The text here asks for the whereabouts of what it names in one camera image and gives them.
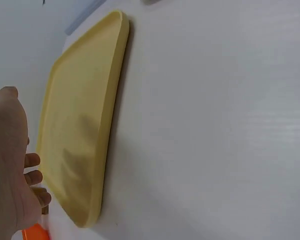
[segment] plastic tray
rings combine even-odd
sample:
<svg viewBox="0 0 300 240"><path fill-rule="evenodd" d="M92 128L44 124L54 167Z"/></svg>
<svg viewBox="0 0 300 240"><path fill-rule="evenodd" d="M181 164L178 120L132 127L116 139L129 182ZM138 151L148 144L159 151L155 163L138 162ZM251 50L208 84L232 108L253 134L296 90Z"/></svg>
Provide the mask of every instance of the plastic tray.
<svg viewBox="0 0 300 240"><path fill-rule="evenodd" d="M81 228L100 214L105 164L129 21L113 11L55 62L37 152L48 187Z"/></svg>

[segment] white wall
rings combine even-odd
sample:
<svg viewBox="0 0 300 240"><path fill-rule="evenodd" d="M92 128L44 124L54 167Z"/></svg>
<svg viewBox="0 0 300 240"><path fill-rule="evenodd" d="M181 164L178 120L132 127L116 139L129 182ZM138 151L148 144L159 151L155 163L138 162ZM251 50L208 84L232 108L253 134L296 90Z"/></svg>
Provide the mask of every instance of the white wall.
<svg viewBox="0 0 300 240"><path fill-rule="evenodd" d="M0 88L17 86L35 149L46 81L64 29L92 0L0 0Z"/></svg>

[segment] finger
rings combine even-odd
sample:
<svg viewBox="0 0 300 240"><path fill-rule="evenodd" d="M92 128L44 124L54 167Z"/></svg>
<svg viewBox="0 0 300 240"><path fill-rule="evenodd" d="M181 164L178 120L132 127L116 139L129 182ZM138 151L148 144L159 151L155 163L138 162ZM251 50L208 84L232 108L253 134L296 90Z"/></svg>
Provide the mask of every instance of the finger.
<svg viewBox="0 0 300 240"><path fill-rule="evenodd" d="M35 167L40 164L40 157L36 153L28 153L24 158L24 168Z"/></svg>
<svg viewBox="0 0 300 240"><path fill-rule="evenodd" d="M51 203L52 197L50 195L50 193L43 191L40 192L36 195L36 197L38 198L41 208L44 208L46 206L49 205L49 203Z"/></svg>
<svg viewBox="0 0 300 240"><path fill-rule="evenodd" d="M24 175L24 178L26 180L26 183L29 186L32 186L41 183L44 177L42 176L42 173L39 170L34 170L26 173Z"/></svg>
<svg viewBox="0 0 300 240"><path fill-rule="evenodd" d="M16 98L19 95L18 90L15 86L5 86L4 88L0 89L0 92L4 94L12 95Z"/></svg>

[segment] hand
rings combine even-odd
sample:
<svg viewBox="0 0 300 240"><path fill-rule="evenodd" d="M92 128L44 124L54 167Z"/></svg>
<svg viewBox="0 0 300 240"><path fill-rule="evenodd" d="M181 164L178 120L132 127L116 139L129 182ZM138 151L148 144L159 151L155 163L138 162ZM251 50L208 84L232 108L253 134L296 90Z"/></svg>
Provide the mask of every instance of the hand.
<svg viewBox="0 0 300 240"><path fill-rule="evenodd" d="M39 165L36 153L26 154L28 124L15 87L0 90L0 239L9 239L17 231L31 227L41 210L51 201L46 191L34 192L30 186L43 176L24 168Z"/></svg>

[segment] orange handle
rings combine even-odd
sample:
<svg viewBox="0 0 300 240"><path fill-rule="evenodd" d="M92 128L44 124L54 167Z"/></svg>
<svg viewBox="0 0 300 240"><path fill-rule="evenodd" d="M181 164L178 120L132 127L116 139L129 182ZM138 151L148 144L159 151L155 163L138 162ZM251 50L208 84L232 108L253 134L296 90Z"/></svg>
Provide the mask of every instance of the orange handle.
<svg viewBox="0 0 300 240"><path fill-rule="evenodd" d="M23 240L50 240L48 231L36 223L34 226L22 230Z"/></svg>

